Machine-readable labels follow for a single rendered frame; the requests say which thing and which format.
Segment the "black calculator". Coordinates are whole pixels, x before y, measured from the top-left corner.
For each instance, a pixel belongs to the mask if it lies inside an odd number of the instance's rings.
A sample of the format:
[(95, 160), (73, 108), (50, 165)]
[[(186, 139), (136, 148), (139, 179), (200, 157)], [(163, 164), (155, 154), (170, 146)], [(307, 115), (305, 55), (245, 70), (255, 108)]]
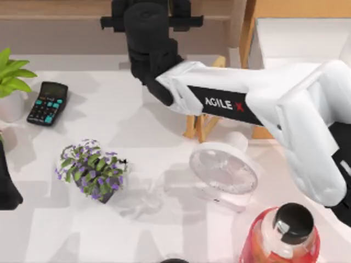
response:
[(42, 82), (39, 95), (26, 119), (27, 122), (51, 127), (64, 110), (67, 95), (67, 85), (51, 81)]

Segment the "green plant in white pot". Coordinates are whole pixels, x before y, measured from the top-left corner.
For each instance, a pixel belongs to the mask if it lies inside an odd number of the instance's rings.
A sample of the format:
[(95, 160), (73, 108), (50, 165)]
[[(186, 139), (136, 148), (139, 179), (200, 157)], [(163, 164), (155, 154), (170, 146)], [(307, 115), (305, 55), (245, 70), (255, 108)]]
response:
[(28, 60), (11, 59), (12, 51), (5, 48), (0, 51), (0, 121), (15, 122), (24, 114), (23, 93), (32, 92), (25, 78), (37, 75), (26, 69)]

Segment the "wooden stand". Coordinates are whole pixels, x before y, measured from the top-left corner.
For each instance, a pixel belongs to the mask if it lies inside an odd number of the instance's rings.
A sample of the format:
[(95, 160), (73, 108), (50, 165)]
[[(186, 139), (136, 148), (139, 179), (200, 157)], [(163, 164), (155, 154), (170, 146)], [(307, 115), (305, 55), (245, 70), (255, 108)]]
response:
[[(198, 142), (206, 141), (212, 129), (216, 126), (219, 117), (210, 116), (207, 114), (200, 116), (187, 116), (186, 117), (186, 130), (183, 134), (184, 137), (193, 139), (197, 137)], [(254, 126), (252, 128), (252, 139), (273, 139), (273, 136), (264, 127)]]

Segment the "white small fan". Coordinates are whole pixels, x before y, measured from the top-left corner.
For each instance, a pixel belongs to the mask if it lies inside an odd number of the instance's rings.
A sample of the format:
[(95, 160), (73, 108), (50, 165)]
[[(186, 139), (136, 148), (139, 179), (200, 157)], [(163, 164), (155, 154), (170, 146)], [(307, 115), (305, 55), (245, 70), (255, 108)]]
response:
[(236, 213), (245, 211), (262, 174), (247, 154), (248, 139), (231, 132), (223, 142), (203, 142), (189, 157), (189, 168), (200, 182), (194, 186), (202, 198)]

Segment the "red bottle with black cap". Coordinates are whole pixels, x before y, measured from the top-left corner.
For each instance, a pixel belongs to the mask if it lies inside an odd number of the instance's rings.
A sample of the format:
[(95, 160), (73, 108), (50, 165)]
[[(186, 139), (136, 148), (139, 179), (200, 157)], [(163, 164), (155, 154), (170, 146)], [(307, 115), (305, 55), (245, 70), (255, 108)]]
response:
[(251, 224), (238, 263), (317, 263), (320, 236), (311, 212), (286, 203), (261, 212)]

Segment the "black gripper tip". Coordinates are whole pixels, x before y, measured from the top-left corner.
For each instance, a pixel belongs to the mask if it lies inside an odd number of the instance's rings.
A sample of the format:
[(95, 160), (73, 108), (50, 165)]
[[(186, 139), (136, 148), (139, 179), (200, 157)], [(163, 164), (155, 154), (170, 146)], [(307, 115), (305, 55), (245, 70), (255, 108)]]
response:
[(23, 203), (23, 200), (10, 177), (4, 146), (0, 140), (0, 211), (15, 210), (18, 205)]

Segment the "wooden cabinet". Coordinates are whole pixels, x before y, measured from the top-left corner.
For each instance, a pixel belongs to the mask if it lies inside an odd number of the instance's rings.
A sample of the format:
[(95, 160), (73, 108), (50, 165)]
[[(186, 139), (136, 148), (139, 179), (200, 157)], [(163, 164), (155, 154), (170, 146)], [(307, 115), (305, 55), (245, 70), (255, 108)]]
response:
[(259, 18), (351, 18), (351, 0), (247, 0), (239, 42), (242, 68), (248, 68)]

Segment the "purple flower plant in pot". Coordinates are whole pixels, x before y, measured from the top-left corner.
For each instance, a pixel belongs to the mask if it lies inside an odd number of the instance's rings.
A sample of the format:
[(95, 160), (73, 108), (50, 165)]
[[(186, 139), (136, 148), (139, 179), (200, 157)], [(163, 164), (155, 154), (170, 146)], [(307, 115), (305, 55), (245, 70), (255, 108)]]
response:
[(124, 188), (129, 162), (114, 151), (104, 151), (94, 139), (66, 146), (56, 163), (57, 178), (74, 182), (80, 191), (100, 203), (107, 203)]

